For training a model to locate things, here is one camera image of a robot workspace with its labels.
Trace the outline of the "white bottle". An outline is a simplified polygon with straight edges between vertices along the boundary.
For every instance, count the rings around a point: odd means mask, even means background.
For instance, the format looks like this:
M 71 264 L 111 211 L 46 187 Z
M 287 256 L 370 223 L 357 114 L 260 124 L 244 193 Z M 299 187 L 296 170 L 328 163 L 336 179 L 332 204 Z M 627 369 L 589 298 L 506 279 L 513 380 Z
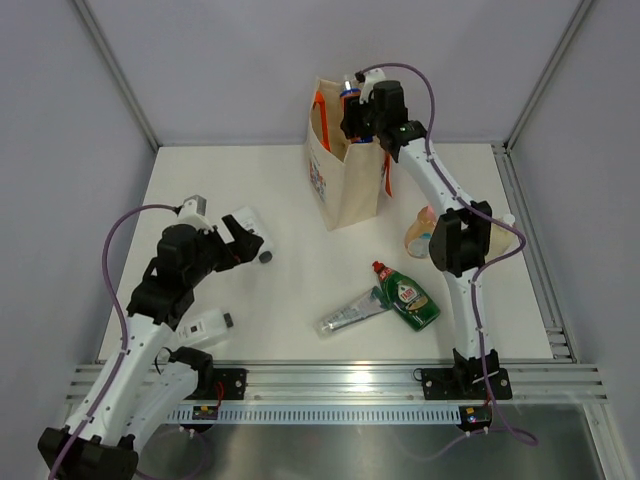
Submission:
M 236 221 L 249 233 L 253 233 L 263 239 L 254 264 L 267 264 L 272 261 L 275 254 L 275 245 L 269 234 L 266 224 L 251 207 L 244 206 L 232 213 Z
M 170 350 L 189 347 L 204 350 L 228 339 L 234 321 L 230 313 L 207 310 L 198 316 L 183 318 L 166 344 Z

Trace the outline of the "beige canvas tote bag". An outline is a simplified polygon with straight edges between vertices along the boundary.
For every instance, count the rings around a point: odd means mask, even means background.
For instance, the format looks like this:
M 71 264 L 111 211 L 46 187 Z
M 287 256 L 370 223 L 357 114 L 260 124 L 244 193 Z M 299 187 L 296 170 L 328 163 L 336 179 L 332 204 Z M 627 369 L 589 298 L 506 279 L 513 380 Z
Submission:
M 391 157 L 379 142 L 351 142 L 340 129 L 343 87 L 318 78 L 308 112 L 308 178 L 327 230 L 377 215 L 382 193 L 392 195 Z

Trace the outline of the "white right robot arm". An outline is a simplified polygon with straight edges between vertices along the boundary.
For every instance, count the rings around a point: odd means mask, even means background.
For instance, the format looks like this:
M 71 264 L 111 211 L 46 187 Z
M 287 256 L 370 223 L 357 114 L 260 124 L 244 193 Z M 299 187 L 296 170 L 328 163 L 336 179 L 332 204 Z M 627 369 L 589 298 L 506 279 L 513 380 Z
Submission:
M 344 99 L 341 129 L 347 139 L 377 138 L 380 146 L 416 182 L 437 222 L 430 258 L 445 278 L 455 325 L 453 364 L 422 372 L 428 399 L 507 400 L 508 372 L 500 364 L 483 320 L 481 276 L 489 267 L 492 208 L 456 182 L 430 140 L 431 128 L 409 117 L 404 90 L 380 69 L 358 72 L 355 94 Z

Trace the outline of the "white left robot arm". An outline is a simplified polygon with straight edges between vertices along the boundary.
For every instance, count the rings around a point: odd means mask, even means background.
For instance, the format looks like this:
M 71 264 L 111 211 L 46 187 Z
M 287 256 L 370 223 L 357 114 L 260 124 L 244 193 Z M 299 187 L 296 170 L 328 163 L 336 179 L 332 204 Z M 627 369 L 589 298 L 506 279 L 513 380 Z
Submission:
M 76 411 L 61 428 L 48 427 L 38 450 L 52 479 L 131 479 L 153 433 L 184 399 L 208 396 L 215 385 L 209 354 L 178 348 L 145 394 L 140 387 L 152 361 L 194 303 L 209 274 L 252 262 L 264 240 L 231 215 L 232 236 L 195 216 L 167 227 L 127 307 L 117 307 L 121 344 Z

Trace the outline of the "peach bottle pink cap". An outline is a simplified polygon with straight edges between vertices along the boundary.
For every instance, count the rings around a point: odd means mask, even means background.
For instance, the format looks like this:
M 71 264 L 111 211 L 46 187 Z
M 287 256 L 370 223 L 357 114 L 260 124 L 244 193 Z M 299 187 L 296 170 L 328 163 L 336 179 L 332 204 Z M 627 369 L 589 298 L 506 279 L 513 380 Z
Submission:
M 422 208 L 413 224 L 408 228 L 404 246 L 407 253 L 417 259 L 429 257 L 429 244 L 437 224 L 437 217 L 431 206 Z

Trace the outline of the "silver toothpaste tube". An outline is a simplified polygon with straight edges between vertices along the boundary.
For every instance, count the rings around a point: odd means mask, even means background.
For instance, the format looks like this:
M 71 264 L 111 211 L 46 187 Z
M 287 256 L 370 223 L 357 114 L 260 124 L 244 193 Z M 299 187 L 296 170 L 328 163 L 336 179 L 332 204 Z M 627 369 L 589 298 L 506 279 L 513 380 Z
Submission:
M 314 324 L 316 334 L 328 338 L 373 316 L 385 313 L 389 305 L 379 287 L 372 287 Z

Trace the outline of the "green Fairy dish soap bottle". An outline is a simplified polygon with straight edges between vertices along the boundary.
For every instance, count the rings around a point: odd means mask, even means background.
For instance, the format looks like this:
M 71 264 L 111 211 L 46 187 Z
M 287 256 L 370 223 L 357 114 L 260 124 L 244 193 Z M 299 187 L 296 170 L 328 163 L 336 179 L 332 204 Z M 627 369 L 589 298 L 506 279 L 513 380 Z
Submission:
M 415 280 L 379 261 L 372 268 L 386 303 L 413 331 L 422 331 L 440 316 L 439 306 Z

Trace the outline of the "cream pump lotion bottle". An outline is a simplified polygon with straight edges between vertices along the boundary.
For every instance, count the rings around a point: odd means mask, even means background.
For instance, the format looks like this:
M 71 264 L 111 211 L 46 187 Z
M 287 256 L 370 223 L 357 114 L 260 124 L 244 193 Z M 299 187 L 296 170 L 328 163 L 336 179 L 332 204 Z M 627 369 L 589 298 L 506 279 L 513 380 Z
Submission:
M 491 224 L 489 251 L 485 256 L 485 261 L 490 262 L 504 255 L 517 240 L 517 237 L 510 230 L 498 225 Z

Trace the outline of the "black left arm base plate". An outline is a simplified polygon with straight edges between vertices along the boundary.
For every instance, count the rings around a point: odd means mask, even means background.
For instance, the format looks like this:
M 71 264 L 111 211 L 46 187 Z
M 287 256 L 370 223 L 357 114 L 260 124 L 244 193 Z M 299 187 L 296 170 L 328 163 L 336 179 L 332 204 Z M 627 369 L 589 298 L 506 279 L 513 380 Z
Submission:
M 245 398 L 248 371 L 244 368 L 210 368 L 198 374 L 196 389 L 186 400 L 236 401 Z

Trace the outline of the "aluminium mounting rail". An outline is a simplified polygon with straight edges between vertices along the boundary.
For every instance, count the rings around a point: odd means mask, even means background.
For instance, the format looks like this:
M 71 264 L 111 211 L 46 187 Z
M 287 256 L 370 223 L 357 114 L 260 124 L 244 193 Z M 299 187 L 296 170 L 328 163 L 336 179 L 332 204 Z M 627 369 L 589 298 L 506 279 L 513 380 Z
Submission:
M 263 403 L 408 403 L 424 399 L 419 365 L 400 361 L 221 362 L 247 371 L 244 401 Z M 514 403 L 603 404 L 607 391 L 596 366 L 506 363 Z

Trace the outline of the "left aluminium frame post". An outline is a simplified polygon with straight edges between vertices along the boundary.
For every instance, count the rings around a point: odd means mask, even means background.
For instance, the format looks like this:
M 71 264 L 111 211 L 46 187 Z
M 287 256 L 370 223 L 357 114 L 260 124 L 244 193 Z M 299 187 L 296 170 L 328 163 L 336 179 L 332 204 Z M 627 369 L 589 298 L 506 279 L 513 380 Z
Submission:
M 69 5 L 77 15 L 82 28 L 86 32 L 97 57 L 102 62 L 117 93 L 128 110 L 136 127 L 145 139 L 150 149 L 157 153 L 162 146 L 155 129 L 151 125 L 142 105 L 139 102 L 127 76 L 115 55 L 100 21 L 89 1 L 70 0 Z

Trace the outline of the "aluminium frame post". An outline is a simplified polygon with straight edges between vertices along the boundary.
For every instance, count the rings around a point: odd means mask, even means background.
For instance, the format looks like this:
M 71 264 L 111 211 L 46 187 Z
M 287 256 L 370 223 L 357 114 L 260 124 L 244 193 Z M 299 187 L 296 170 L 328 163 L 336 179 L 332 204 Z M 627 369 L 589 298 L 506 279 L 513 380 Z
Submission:
M 510 153 L 516 146 L 547 88 L 554 79 L 558 68 L 563 62 L 565 56 L 568 54 L 568 51 L 573 45 L 576 37 L 581 32 L 588 16 L 597 4 L 598 1 L 596 0 L 580 0 L 577 3 L 577 6 L 567 21 L 559 40 L 556 42 L 551 55 L 536 80 L 524 107 L 518 115 L 513 127 L 506 137 L 506 140 L 503 142 L 503 148 L 507 153 Z
M 77 15 L 82 28 L 86 32 L 97 57 L 102 62 L 117 93 L 128 110 L 136 127 L 145 139 L 150 149 L 157 153 L 162 146 L 155 129 L 151 125 L 142 105 L 139 102 L 127 76 L 115 55 L 100 21 L 89 1 L 70 0 L 69 5 Z

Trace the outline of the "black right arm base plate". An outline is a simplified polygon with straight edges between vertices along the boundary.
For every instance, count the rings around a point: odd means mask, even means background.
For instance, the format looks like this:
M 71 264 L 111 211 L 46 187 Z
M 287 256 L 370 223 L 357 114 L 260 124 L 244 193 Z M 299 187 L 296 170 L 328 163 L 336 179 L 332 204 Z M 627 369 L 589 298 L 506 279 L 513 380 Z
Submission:
M 511 400 L 513 392 L 508 371 L 500 368 L 489 373 L 490 394 L 482 371 L 472 378 L 456 373 L 454 367 L 422 368 L 417 378 L 426 400 Z

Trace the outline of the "right aluminium frame post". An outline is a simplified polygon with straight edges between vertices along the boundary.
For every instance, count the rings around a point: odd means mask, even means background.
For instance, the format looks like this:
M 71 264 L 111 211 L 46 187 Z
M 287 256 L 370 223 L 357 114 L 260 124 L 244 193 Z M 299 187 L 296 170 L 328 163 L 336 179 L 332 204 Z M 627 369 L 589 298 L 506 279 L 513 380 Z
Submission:
M 565 56 L 568 54 L 568 51 L 573 45 L 576 37 L 581 32 L 588 16 L 597 4 L 598 1 L 596 0 L 580 0 L 577 3 L 577 6 L 567 21 L 559 40 L 556 42 L 551 55 L 536 80 L 524 107 L 518 115 L 513 127 L 506 137 L 506 140 L 503 142 L 503 148 L 507 153 L 510 153 L 516 146 L 547 88 L 554 79 L 558 68 L 563 62 Z

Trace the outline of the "right side aluminium rail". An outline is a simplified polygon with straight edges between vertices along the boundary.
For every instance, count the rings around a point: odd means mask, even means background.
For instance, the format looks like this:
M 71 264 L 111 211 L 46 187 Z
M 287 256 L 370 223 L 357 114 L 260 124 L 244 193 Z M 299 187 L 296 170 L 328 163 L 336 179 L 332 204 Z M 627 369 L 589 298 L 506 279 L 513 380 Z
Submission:
M 510 152 L 502 144 L 492 144 L 491 149 L 507 203 L 516 217 L 519 229 L 527 238 L 524 258 L 542 316 L 542 322 L 549 338 L 553 358 L 556 362 L 580 363 L 575 340 L 569 330 L 552 285 L 538 235 L 535 231 L 524 191 Z

